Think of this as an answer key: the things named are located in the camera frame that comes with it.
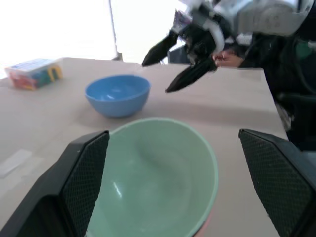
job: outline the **bowl rim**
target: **bowl rim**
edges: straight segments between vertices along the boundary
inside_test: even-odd
[[[152,117],[152,118],[141,118],[141,119],[137,119],[135,121],[126,123],[116,129],[114,129],[112,132],[110,131],[110,136],[113,135],[116,132],[121,131],[122,129],[124,129],[127,126],[131,126],[131,125],[135,125],[141,122],[147,122],[147,121],[167,121],[167,122],[172,122],[175,123],[177,125],[181,125],[186,127],[187,129],[189,129],[192,133],[194,133],[206,146],[206,148],[208,149],[209,153],[211,154],[211,159],[212,162],[214,164],[214,189],[213,189],[213,193],[211,195],[211,198],[207,204],[207,207],[203,213],[203,215],[200,217],[200,219],[198,220],[197,224],[195,225],[195,227],[193,229],[190,230],[190,232],[184,236],[184,237],[193,237],[195,234],[197,234],[197,232],[201,229],[201,227],[204,225],[204,223],[206,222],[208,216],[211,213],[212,207],[215,203],[216,197],[217,197],[217,193],[218,193],[218,180],[219,180],[219,176],[218,176],[218,162],[217,162],[217,158],[215,155],[215,152],[213,150],[213,148],[211,147],[211,145],[208,143],[208,141],[199,133],[197,132],[194,128],[192,128],[191,126],[189,126],[188,124],[172,119],[172,118],[159,118],[159,117]]]
[[[88,93],[87,93],[88,88],[89,88],[92,84],[94,84],[94,83],[96,83],[96,82],[98,82],[98,81],[100,81],[100,80],[107,80],[107,79],[110,79],[110,78],[119,78],[119,77],[125,77],[125,76],[130,76],[130,77],[142,79],[142,80],[144,80],[144,81],[146,81],[146,82],[148,83],[148,87],[147,87],[146,89],[144,89],[144,91],[141,91],[140,93],[137,93],[137,94],[135,94],[135,95],[131,95],[131,96],[125,97],[125,98],[123,98],[123,99],[118,99],[118,100],[98,100],[98,99],[96,99],[96,98],[94,98],[94,97],[88,95]],[[139,75],[134,75],[134,74],[119,74],[119,75],[107,76],[107,77],[100,78],[100,79],[97,79],[97,80],[92,81],[91,83],[89,83],[89,84],[85,87],[84,93],[85,93],[85,96],[86,96],[87,98],[89,98],[89,99],[91,99],[91,100],[94,100],[94,101],[97,101],[97,102],[121,102],[121,101],[134,99],[134,98],[137,98],[137,97],[139,97],[139,96],[141,96],[141,95],[144,95],[144,94],[146,94],[146,93],[148,93],[148,92],[150,91],[151,87],[152,87],[152,84],[150,83],[150,81],[148,81],[148,80],[147,80],[146,78],[144,78],[144,77],[141,77],[141,76],[139,76]]]

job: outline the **small box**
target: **small box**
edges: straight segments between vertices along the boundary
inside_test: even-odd
[[[36,90],[62,79],[59,62],[50,59],[35,59],[5,68],[8,78],[17,88]]]

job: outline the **hand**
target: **hand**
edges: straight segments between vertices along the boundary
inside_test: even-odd
[[[223,51],[213,55],[213,60],[218,67],[234,67],[237,68],[243,62],[243,59],[234,55],[231,51]]]

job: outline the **table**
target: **table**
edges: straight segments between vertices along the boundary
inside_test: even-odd
[[[62,67],[64,80],[34,92],[0,82],[0,170],[1,162],[16,153],[25,159],[0,177],[0,228],[72,140],[135,119],[169,117],[201,133],[218,159],[219,190],[206,237],[278,236],[255,193],[238,139],[240,128],[286,137],[263,71],[219,69],[189,88],[165,94],[184,65],[142,68],[117,61],[65,58]],[[85,86],[112,74],[136,74],[150,80],[152,90],[142,112],[109,119],[92,109],[84,97]]]

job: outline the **green bowl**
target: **green bowl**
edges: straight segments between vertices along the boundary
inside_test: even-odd
[[[192,237],[218,189],[213,150],[191,127],[141,119],[110,133],[91,237]]]

